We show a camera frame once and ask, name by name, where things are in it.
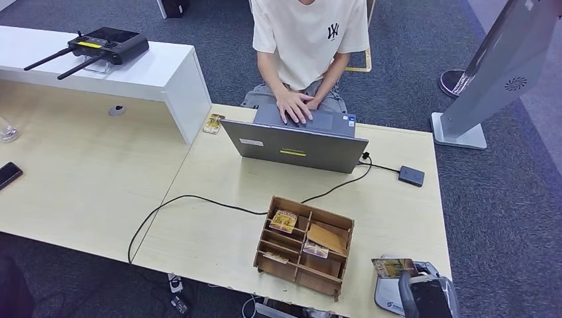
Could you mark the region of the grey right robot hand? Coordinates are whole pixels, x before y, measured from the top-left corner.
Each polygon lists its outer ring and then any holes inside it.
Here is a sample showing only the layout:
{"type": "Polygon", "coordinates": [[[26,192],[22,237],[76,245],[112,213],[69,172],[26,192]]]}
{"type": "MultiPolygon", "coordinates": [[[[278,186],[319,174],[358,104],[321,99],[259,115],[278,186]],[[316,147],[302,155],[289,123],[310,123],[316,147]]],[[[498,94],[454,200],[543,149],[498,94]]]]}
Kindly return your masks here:
{"type": "Polygon", "coordinates": [[[398,291],[405,317],[460,317],[452,280],[442,276],[430,262],[414,262],[417,276],[403,271],[398,291]]]}

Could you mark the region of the person's right hand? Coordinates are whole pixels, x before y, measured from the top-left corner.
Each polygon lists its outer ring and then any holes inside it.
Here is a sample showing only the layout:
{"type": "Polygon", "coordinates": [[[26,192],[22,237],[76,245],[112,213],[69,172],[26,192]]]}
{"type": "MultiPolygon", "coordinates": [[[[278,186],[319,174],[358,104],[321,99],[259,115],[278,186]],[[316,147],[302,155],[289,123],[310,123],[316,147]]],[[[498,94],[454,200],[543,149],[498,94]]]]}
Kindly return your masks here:
{"type": "Polygon", "coordinates": [[[307,123],[307,121],[313,119],[308,107],[308,102],[313,101],[313,97],[287,89],[276,92],[274,96],[284,124],[288,124],[289,120],[292,120],[294,123],[307,123]]]}

